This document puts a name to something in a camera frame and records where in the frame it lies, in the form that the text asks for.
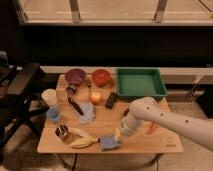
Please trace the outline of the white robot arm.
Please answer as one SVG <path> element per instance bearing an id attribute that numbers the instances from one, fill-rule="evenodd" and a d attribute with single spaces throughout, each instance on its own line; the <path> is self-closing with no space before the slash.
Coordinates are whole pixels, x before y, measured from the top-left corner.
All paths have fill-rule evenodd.
<path id="1" fill-rule="evenodd" d="M 137 132 L 142 121 L 154 122 L 213 151 L 213 121 L 161 109 L 152 97 L 136 99 L 115 129 L 115 140 L 122 141 Z"/>

